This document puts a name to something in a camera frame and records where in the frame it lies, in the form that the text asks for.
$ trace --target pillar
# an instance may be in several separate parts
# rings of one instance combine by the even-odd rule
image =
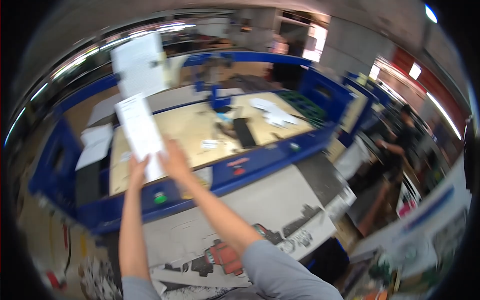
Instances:
[[[319,63],[337,75],[345,72],[368,75],[378,55],[391,59],[394,46],[391,40],[373,30],[332,17]]]

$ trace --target cable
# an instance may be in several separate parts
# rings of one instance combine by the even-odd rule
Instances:
[[[70,260],[72,259],[72,236],[70,233],[70,227],[66,226],[65,224],[63,225],[64,228],[67,228],[67,235],[68,235],[68,259],[67,259],[67,264],[65,265],[65,270],[63,271],[65,274],[67,274],[68,267],[70,266]]]

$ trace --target fluorescent light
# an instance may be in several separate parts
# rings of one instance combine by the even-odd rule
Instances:
[[[442,112],[443,116],[447,119],[448,123],[450,124],[450,126],[452,127],[453,131],[455,132],[455,134],[457,135],[458,139],[459,140],[462,140],[462,136],[460,135],[460,133],[458,132],[458,129],[455,127],[455,124],[453,124],[453,121],[452,119],[448,116],[447,112],[445,111],[445,109],[440,105],[440,103],[438,103],[437,99],[435,99],[429,92],[427,92],[427,96],[428,98],[430,98],[430,100],[437,106],[437,108]]]
[[[92,54],[95,54],[97,52],[99,52],[100,49],[98,48],[94,48],[94,49],[91,49],[89,51],[87,51],[86,53],[80,55],[79,57],[77,57],[73,62],[69,63],[68,65],[64,66],[63,68],[61,68],[60,70],[58,70],[54,75],[53,75],[53,79],[56,79],[57,77],[59,77],[60,75],[62,75],[63,73],[65,73],[65,71],[67,71],[68,69],[70,69],[71,67],[73,66],[78,66],[79,64],[81,64],[82,62],[85,61],[85,59],[92,55]]]
[[[10,136],[10,133],[12,133],[12,130],[13,130],[15,124],[17,123],[17,121],[18,121],[18,119],[20,118],[20,116],[24,113],[24,111],[25,111],[25,108],[22,109],[22,111],[21,111],[20,114],[18,115],[18,117],[17,117],[17,119],[15,120],[15,122],[13,122],[13,125],[12,125],[12,127],[10,128],[10,131],[9,131],[8,134],[7,134],[7,137],[5,138],[5,144],[3,144],[3,146],[5,146],[5,145],[7,144],[8,137]]]
[[[144,36],[148,33],[151,33],[153,31],[141,31],[141,32],[137,32],[137,33],[132,33],[130,34],[130,37],[137,37],[137,36]]]
[[[378,73],[380,73],[380,67],[377,65],[373,65],[370,69],[370,74],[368,77],[371,77],[373,80],[377,80]]]
[[[177,26],[177,25],[184,25],[184,24],[185,23],[172,23],[172,24],[162,25],[159,28],[169,27],[169,26]]]
[[[110,44],[106,44],[106,45],[100,47],[100,50],[103,50],[103,49],[105,49],[105,48],[107,48],[107,47],[110,47],[110,46],[112,46],[112,45],[118,44],[119,42],[123,42],[124,40],[127,40],[127,39],[129,39],[129,38],[131,38],[131,36],[124,37],[124,38],[122,38],[122,39],[116,40],[116,41],[114,41],[114,42],[111,42]]]
[[[410,69],[410,73],[408,73],[410,76],[412,76],[413,79],[417,80],[421,73],[421,67],[417,65],[416,63],[413,63],[412,68]]]
[[[425,12],[427,13],[427,17],[434,23],[437,23],[437,17],[433,13],[432,9],[425,4]]]
[[[31,98],[30,98],[30,101],[33,100],[33,98],[35,98],[38,94],[40,94],[40,92],[47,86],[48,83],[44,84],[43,87],[41,87],[36,93],[35,95],[33,95]]]

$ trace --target green button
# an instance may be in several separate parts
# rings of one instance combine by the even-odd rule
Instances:
[[[167,200],[167,196],[161,195],[161,196],[155,197],[155,199],[153,201],[156,204],[161,204],[161,203],[165,202],[166,200]]]

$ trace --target red label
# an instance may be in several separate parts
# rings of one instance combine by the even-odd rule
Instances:
[[[234,161],[231,161],[231,162],[227,163],[227,167],[233,167],[233,166],[236,166],[236,165],[239,165],[239,164],[243,164],[244,162],[247,162],[249,160],[250,159],[248,157],[242,157],[242,158],[239,158],[237,160],[234,160]]]

